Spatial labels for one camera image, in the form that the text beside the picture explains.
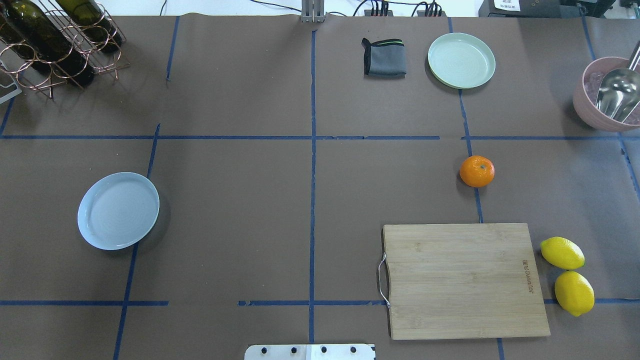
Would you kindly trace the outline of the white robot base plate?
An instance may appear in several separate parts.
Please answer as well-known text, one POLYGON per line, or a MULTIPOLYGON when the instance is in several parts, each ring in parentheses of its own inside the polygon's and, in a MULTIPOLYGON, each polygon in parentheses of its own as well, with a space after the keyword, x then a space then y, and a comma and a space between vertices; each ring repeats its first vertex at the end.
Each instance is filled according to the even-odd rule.
POLYGON ((374 344, 255 344, 249 346, 245 360, 375 360, 374 344))

